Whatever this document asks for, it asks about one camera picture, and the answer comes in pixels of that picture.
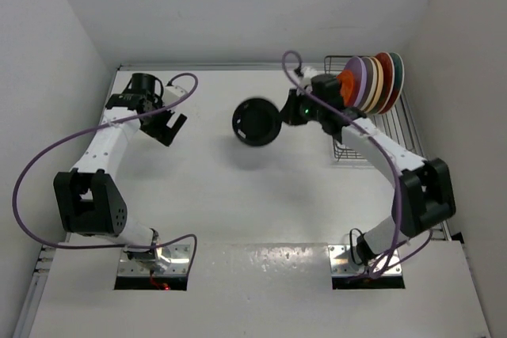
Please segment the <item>cream bear plate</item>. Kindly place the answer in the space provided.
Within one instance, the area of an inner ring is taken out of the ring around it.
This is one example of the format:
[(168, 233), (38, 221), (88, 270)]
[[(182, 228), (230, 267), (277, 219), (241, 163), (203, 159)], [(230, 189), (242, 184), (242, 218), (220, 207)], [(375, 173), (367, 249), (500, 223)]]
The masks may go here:
[(359, 109), (365, 110), (366, 107), (371, 103), (374, 96), (378, 73), (377, 67), (371, 57), (363, 57), (362, 60), (365, 64), (367, 75), (366, 86), (364, 89), (364, 94), (359, 103)]

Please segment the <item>purple plate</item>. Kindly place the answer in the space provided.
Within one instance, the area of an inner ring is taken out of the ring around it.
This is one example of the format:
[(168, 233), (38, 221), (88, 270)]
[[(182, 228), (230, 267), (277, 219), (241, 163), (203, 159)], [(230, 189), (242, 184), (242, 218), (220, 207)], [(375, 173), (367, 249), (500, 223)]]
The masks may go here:
[(366, 86), (366, 67), (362, 60), (362, 58), (358, 56), (353, 56), (346, 64), (344, 70), (351, 70), (353, 72), (353, 77), (355, 81), (355, 91), (354, 91), (354, 103), (353, 106), (358, 106), (360, 100), (364, 94), (364, 89)]

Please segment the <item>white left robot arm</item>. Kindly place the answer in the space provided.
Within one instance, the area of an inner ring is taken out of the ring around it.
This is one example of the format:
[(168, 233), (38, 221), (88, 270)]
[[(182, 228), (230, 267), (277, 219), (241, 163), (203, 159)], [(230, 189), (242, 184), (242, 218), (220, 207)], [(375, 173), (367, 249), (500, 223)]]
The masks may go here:
[(136, 221), (115, 184), (128, 144), (141, 131), (169, 146), (186, 116), (175, 117), (171, 105), (186, 95), (181, 87), (167, 85), (152, 74), (134, 73), (121, 93), (108, 99), (102, 129), (69, 172), (53, 181), (61, 222), (67, 232), (102, 237), (123, 246), (129, 260), (162, 274), (171, 264), (170, 251), (159, 247), (158, 232)]

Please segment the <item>red teal floral plate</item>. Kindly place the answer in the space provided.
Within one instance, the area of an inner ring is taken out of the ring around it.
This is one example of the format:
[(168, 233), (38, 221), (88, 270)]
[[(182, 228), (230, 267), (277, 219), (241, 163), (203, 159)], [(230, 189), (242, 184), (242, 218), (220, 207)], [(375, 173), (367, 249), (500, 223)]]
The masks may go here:
[(380, 98), (375, 106), (375, 113), (380, 113), (391, 95), (395, 82), (395, 65), (391, 55), (387, 52), (380, 52), (375, 56), (383, 69), (383, 87)]
[(395, 83), (390, 98), (391, 108), (393, 108), (402, 93), (405, 81), (405, 66), (400, 54), (391, 52), (390, 56), (395, 67)]

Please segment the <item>yellow plate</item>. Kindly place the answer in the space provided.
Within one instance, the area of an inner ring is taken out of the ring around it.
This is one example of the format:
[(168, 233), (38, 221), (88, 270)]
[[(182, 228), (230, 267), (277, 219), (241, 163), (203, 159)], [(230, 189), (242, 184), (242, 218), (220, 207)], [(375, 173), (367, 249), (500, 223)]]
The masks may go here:
[(372, 109), (377, 105), (377, 103), (380, 99), (382, 90), (383, 90), (383, 80), (384, 80), (383, 68), (382, 68), (381, 62), (376, 57), (371, 57), (371, 60), (373, 61), (375, 68), (377, 70), (377, 80), (376, 80), (376, 84), (375, 84), (374, 96), (373, 96), (370, 104), (366, 108), (366, 113), (371, 112)]

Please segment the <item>black plate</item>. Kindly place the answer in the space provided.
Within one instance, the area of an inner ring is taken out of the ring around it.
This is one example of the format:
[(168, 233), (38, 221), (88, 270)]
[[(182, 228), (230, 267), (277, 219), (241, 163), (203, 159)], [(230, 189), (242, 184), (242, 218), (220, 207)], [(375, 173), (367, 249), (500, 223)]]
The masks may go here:
[(281, 124), (278, 108), (263, 97), (247, 98), (232, 116), (234, 134), (241, 142), (252, 147), (273, 142), (280, 133)]

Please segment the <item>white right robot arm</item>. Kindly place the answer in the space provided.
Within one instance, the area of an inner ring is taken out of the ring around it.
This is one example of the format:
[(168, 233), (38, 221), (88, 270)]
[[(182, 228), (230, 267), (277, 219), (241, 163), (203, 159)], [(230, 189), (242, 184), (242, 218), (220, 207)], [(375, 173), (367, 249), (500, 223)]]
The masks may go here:
[(341, 83), (331, 74), (312, 77), (297, 74), (281, 111), (292, 126), (310, 121), (372, 164), (394, 188), (391, 215), (361, 234), (349, 257), (371, 276), (379, 273), (370, 262), (409, 239), (451, 218), (456, 203), (448, 165), (408, 151), (384, 134), (361, 110), (347, 107), (340, 94)]

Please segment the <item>orange plate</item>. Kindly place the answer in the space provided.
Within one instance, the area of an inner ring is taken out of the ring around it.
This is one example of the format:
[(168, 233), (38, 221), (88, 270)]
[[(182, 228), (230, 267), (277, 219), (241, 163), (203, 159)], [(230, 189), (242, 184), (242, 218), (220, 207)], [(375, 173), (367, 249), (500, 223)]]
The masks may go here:
[(340, 94), (343, 98), (345, 106), (353, 106), (354, 103), (354, 91), (355, 91), (355, 81), (353, 77), (353, 72), (351, 70), (343, 70), (338, 76), (337, 79), (341, 83)]

